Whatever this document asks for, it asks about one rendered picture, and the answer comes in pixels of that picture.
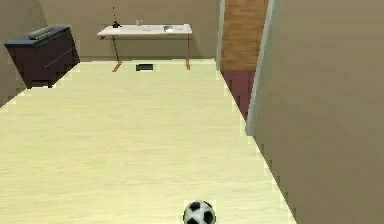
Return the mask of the white table with brown legs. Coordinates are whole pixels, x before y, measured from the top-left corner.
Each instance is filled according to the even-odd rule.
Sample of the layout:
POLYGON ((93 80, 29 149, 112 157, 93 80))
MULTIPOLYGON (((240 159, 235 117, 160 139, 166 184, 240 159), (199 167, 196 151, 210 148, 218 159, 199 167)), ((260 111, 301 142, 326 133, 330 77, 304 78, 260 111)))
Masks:
POLYGON ((190 24, 180 24, 180 25, 172 25, 176 28, 176 32, 174 33, 165 33, 164 32, 165 25, 121 25, 120 28, 113 28, 112 26, 107 26, 97 33, 97 36, 100 39, 105 39, 106 37, 112 38, 113 48, 116 56, 117 64, 115 65, 113 72, 117 72, 122 61, 120 60, 119 53, 116 45, 116 37, 124 37, 124 36, 151 36, 151 35, 186 35, 187 38, 187 56, 185 58, 185 66, 187 70, 191 69, 190 65, 190 41, 193 34, 192 28, 190 24))

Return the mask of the black and white football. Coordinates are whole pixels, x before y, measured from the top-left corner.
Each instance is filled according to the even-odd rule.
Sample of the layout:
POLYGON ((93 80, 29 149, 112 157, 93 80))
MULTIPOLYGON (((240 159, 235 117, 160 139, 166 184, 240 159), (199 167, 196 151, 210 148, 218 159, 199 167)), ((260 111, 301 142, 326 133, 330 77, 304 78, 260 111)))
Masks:
POLYGON ((213 206, 204 200, 195 200, 183 213, 183 224, 216 224, 213 206))

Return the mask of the black vase with twigs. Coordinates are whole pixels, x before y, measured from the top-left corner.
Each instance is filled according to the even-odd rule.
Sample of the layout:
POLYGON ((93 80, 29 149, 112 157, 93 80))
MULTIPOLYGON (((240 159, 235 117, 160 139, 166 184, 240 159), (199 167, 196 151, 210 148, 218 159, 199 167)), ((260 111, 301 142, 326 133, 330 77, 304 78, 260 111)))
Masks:
POLYGON ((117 21, 116 13, 115 13, 115 7, 114 7, 114 6, 112 6, 112 13, 113 13, 113 18, 114 18, 112 27, 113 27, 113 28, 120 28, 121 25, 120 25, 119 22, 117 21))

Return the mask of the dark chest of drawers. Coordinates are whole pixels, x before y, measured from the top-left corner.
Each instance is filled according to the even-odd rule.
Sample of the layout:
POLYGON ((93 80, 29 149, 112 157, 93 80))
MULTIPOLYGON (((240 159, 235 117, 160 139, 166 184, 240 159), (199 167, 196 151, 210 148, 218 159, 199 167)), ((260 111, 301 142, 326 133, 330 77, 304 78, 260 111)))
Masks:
POLYGON ((4 46, 28 89, 34 82, 44 82, 51 88, 80 62, 69 27, 55 27, 39 40, 24 36, 4 46))

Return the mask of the grey ribbed flat object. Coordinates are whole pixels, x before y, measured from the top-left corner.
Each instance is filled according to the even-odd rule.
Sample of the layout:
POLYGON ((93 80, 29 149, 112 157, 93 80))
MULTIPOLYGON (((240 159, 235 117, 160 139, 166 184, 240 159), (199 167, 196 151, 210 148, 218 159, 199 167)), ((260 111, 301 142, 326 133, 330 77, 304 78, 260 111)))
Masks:
POLYGON ((30 40, 38 40, 43 38, 44 36, 48 35, 49 33, 53 32, 54 28, 53 27, 44 27, 38 30, 35 30, 33 32, 30 32, 27 34, 28 38, 30 40))

